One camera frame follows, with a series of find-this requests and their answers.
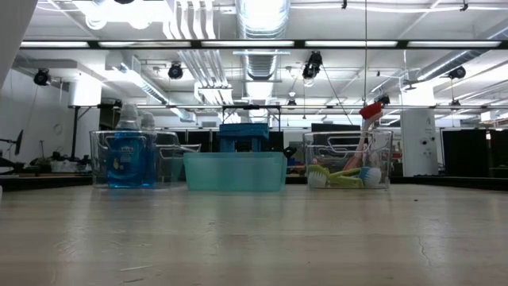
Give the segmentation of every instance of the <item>teal plastic bin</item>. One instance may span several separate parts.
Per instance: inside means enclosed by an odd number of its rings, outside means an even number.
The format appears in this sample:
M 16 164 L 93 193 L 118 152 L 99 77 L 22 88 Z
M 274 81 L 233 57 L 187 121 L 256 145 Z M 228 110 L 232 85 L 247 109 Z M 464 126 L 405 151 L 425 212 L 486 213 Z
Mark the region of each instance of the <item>teal plastic bin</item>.
M 189 191 L 280 191 L 286 183 L 283 153 L 186 153 Z

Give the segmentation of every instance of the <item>ceiling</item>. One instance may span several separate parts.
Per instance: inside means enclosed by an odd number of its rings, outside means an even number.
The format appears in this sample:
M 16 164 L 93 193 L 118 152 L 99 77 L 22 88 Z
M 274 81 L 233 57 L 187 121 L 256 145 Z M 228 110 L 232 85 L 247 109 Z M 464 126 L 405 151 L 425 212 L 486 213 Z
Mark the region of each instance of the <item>ceiling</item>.
M 153 5 L 165 6 L 165 1 L 152 0 Z M 341 1 L 291 0 L 291 13 L 286 33 L 287 39 L 364 39 L 367 30 L 368 39 L 419 39 L 419 40 L 482 40 L 482 32 L 505 22 L 508 26 L 506 10 L 467 10 L 460 12 L 462 0 L 368 0 L 367 7 L 383 9 L 424 9 L 438 2 L 437 8 L 456 7 L 456 10 L 436 13 L 365 13 L 360 10 L 364 1 L 348 1 L 348 8 L 342 10 Z M 75 10 L 69 1 L 58 2 L 64 10 Z M 508 9 L 506 0 L 488 2 L 469 1 L 470 6 Z M 128 23 L 108 23 L 105 28 L 91 30 L 85 24 L 85 17 L 79 11 L 62 13 L 45 0 L 40 0 L 33 19 L 25 35 L 26 40 L 132 40 L 166 39 L 162 32 L 162 23 L 153 22 L 147 29 L 133 29 Z M 234 13 L 233 0 L 214 1 L 214 28 L 220 39 L 237 39 L 237 16 Z M 181 61 L 174 50 L 129 50 L 124 56 L 136 56 L 142 63 L 143 76 L 149 78 L 174 102 L 196 104 L 193 96 L 194 79 L 184 68 L 184 77 L 170 80 L 167 71 L 173 61 Z M 291 54 L 281 56 L 277 68 L 276 81 L 272 97 L 267 103 L 286 104 L 288 93 L 296 93 L 298 105 L 337 103 L 337 97 L 344 104 L 361 104 L 365 91 L 369 92 L 390 76 L 400 75 L 405 70 L 414 70 L 427 66 L 449 50 L 409 50 L 404 60 L 402 50 L 323 50 L 326 73 L 321 70 L 312 87 L 303 85 L 302 65 L 308 59 L 310 50 L 291 50 Z M 104 59 L 107 51 L 20 51 L 20 57 L 31 60 L 75 60 L 108 78 Z M 221 61 L 225 74 L 233 88 L 233 99 L 245 97 L 242 81 L 241 58 L 233 51 L 221 50 Z M 468 75 L 456 80 L 450 88 L 449 79 L 434 79 L 434 93 L 437 103 L 448 103 L 455 97 L 481 91 L 496 83 L 508 79 L 508 51 L 490 51 L 479 58 L 467 62 L 464 67 Z M 143 102 L 146 95 L 131 83 L 109 82 L 111 87 L 103 96 L 122 97 L 124 100 Z M 507 98 L 506 88 L 486 93 L 468 101 L 468 104 L 481 105 L 494 100 Z M 368 94 L 373 99 L 377 93 Z M 392 104 L 399 103 L 398 96 L 391 95 Z M 465 114 L 478 114 L 477 110 Z

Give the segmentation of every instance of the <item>plastic container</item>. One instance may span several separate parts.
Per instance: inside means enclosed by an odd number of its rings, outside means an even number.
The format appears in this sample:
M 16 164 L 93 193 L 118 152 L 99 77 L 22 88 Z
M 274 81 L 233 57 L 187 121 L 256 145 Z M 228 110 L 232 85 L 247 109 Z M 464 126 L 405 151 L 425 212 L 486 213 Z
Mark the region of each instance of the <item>plastic container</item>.
M 309 188 L 388 189 L 392 138 L 385 130 L 304 134 Z
M 119 137 L 142 142 L 143 168 L 133 174 L 135 180 L 112 180 L 110 154 L 115 150 L 114 141 Z M 178 137 L 167 131 L 113 130 L 90 132 L 93 185 L 98 188 L 164 188 L 182 183 L 183 154 L 195 149 L 179 145 Z
M 280 191 L 286 183 L 283 153 L 186 153 L 189 191 Z

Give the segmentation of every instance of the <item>white pillar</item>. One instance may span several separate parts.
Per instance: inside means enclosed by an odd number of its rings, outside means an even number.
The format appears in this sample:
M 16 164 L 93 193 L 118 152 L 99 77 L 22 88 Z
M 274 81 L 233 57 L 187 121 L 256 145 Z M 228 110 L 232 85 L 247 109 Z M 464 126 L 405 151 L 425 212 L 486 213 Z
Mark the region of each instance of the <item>white pillar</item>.
M 0 86 L 13 65 L 37 0 L 2 0 L 0 10 Z
M 435 104 L 433 86 L 419 84 L 401 93 L 401 103 L 412 106 Z M 401 112 L 402 164 L 404 176 L 437 175 L 437 135 L 434 110 L 409 109 Z

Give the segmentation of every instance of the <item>desk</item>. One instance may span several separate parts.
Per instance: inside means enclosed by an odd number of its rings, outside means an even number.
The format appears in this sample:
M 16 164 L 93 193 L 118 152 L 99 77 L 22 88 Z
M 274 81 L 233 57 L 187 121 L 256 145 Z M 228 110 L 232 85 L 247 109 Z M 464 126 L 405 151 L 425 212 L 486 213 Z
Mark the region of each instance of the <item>desk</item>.
M 506 192 L 64 187 L 0 204 L 1 285 L 506 285 L 507 257 Z

